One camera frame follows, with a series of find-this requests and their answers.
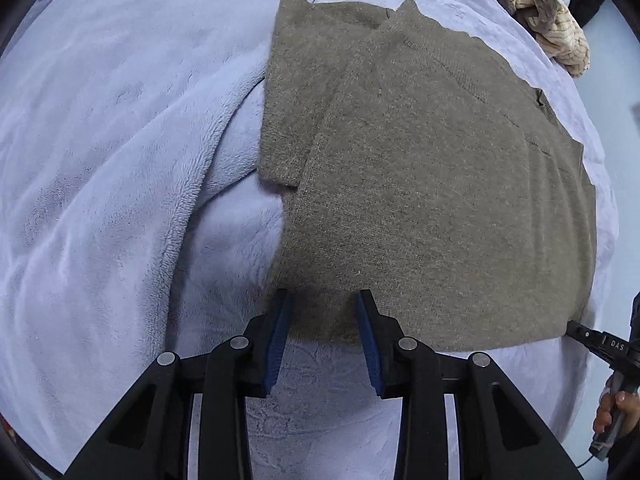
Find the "hand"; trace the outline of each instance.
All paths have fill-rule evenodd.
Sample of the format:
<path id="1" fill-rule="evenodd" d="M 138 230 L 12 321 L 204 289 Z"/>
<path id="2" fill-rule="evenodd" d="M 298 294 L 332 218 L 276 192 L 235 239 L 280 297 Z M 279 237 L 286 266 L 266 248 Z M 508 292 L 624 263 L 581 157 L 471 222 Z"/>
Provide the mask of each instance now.
<path id="1" fill-rule="evenodd" d="M 640 422 L 640 399 L 634 394 L 618 392 L 615 399 L 609 394 L 604 394 L 600 399 L 596 419 L 593 421 L 593 431 L 604 433 L 607 426 L 611 424 L 611 409 L 614 402 L 620 410 L 626 413 L 625 423 L 618 435 L 618 438 L 622 438 L 631 433 Z"/>

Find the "crumpled clothing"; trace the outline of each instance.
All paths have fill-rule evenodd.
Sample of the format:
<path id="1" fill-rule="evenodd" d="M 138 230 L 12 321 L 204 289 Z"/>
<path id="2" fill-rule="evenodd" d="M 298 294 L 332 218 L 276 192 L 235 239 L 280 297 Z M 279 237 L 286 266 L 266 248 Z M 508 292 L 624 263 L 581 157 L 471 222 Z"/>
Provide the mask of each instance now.
<path id="1" fill-rule="evenodd" d="M 562 0 L 497 0 L 542 47 L 574 77 L 589 68 L 591 55 L 584 32 Z"/>

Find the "cable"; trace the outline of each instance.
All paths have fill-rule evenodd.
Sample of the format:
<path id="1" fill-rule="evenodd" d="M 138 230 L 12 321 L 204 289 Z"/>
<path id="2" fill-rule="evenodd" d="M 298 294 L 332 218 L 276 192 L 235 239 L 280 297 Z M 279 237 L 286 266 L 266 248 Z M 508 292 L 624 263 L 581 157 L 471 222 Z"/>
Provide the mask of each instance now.
<path id="1" fill-rule="evenodd" d="M 593 455 L 591 455 L 587 460 L 585 460 L 584 462 L 582 462 L 579 466 L 578 469 L 580 469 L 583 465 L 587 465 L 591 459 L 593 458 Z"/>

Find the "white floor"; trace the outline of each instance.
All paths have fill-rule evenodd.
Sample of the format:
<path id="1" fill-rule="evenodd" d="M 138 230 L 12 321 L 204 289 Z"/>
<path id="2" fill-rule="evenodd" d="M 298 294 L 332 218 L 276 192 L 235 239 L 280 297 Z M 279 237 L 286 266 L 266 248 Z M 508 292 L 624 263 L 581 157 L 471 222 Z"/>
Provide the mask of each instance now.
<path id="1" fill-rule="evenodd" d="M 626 339 L 632 300 L 640 291 L 640 124 L 634 122 L 631 111 L 640 103 L 640 43 L 610 0 L 584 31 L 591 47 L 591 68 L 575 85 L 602 138 L 620 213 L 620 238 L 600 330 Z M 591 424 L 610 374 L 607 365 L 594 361 L 584 402 L 563 443 L 578 464 L 590 456 Z M 606 463 L 594 459 L 580 471 L 585 480 L 604 480 L 606 470 Z"/>

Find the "blue gripper pad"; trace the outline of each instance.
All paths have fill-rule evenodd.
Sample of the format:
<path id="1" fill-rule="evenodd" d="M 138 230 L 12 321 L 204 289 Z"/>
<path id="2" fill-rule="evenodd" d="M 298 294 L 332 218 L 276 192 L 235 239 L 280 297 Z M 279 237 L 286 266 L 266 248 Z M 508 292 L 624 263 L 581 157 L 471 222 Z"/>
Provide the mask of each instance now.
<path id="1" fill-rule="evenodd" d="M 371 382 L 371 386 L 375 388 L 376 395 L 380 396 L 384 390 L 380 369 L 380 352 L 378 351 L 378 345 L 373 333 L 369 314 L 367 314 L 360 294 L 358 295 L 358 329 L 360 331 L 364 359 L 367 362 L 367 370 L 369 371 L 369 381 Z"/>
<path id="2" fill-rule="evenodd" d="M 282 363 L 282 355 L 284 353 L 284 345 L 287 342 L 287 334 L 289 333 L 289 325 L 291 324 L 291 313 L 293 310 L 293 297 L 287 293 L 282 298 L 280 311 L 271 332 L 269 346 L 266 351 L 265 375 L 262 386 L 268 395 L 273 385 L 278 381 L 280 373 L 280 364 Z"/>

